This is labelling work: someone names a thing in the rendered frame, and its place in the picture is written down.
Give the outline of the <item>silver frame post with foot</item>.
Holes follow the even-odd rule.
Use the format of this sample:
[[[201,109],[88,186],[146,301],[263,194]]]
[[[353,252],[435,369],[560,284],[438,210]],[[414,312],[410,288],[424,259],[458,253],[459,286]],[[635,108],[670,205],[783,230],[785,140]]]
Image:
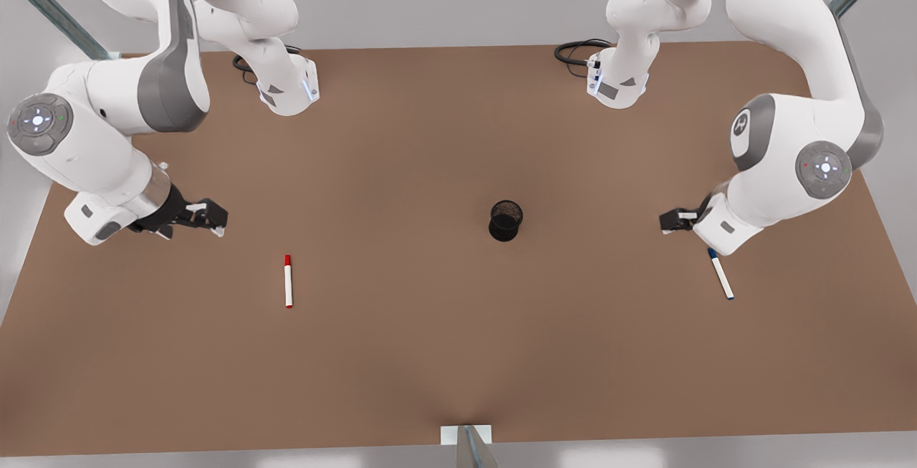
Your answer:
[[[492,443],[491,424],[440,426],[440,444],[455,447],[455,468],[500,468]]]

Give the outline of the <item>blue capped white marker pen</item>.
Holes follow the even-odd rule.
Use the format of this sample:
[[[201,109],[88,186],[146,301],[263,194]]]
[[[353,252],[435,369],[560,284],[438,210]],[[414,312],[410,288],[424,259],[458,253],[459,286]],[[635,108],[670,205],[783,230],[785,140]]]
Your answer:
[[[720,282],[721,288],[723,289],[725,298],[729,301],[733,301],[734,298],[736,298],[736,295],[734,295],[733,288],[731,288],[731,283],[726,276],[724,266],[723,263],[721,263],[718,252],[713,248],[707,248],[707,252],[711,263],[713,263],[714,271],[716,272],[716,276]]]

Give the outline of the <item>black mesh pen cup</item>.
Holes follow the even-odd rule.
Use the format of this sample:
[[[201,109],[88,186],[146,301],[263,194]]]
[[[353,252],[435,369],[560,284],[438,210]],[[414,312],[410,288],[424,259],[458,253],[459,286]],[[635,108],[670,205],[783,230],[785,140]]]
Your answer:
[[[523,219],[523,209],[515,201],[498,201],[490,210],[491,237],[498,242],[510,242],[517,236]]]

